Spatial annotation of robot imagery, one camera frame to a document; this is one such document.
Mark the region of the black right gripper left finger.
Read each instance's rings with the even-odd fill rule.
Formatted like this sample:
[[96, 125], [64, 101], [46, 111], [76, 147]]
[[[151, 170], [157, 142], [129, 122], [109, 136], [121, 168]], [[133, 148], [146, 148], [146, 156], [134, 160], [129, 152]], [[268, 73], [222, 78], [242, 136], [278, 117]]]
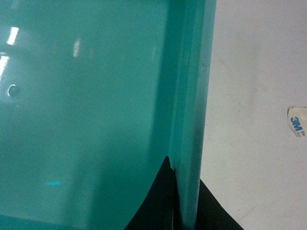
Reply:
[[171, 230], [176, 176], [166, 156], [141, 206], [129, 221], [126, 230]]

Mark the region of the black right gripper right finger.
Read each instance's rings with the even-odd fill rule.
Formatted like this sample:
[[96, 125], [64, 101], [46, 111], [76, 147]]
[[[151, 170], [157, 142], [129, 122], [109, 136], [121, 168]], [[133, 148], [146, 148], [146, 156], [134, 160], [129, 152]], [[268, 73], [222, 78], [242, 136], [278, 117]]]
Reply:
[[196, 230], [243, 230], [200, 180]]

